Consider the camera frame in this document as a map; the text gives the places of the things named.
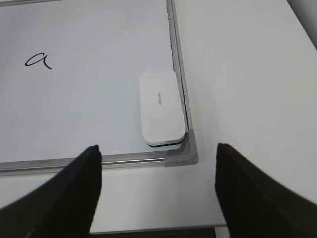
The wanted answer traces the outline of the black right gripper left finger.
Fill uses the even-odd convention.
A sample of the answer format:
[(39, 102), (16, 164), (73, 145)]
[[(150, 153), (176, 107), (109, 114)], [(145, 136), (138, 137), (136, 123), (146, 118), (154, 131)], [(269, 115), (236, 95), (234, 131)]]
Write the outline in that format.
[(53, 178), (0, 210), (2, 238), (87, 238), (102, 188), (102, 156), (88, 147)]

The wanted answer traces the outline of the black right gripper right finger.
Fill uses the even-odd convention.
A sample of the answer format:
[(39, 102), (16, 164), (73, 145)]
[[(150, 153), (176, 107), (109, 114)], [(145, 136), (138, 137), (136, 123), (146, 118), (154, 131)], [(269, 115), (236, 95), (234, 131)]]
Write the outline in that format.
[(216, 151), (215, 191), (232, 238), (315, 238), (317, 206), (264, 173), (235, 148)]

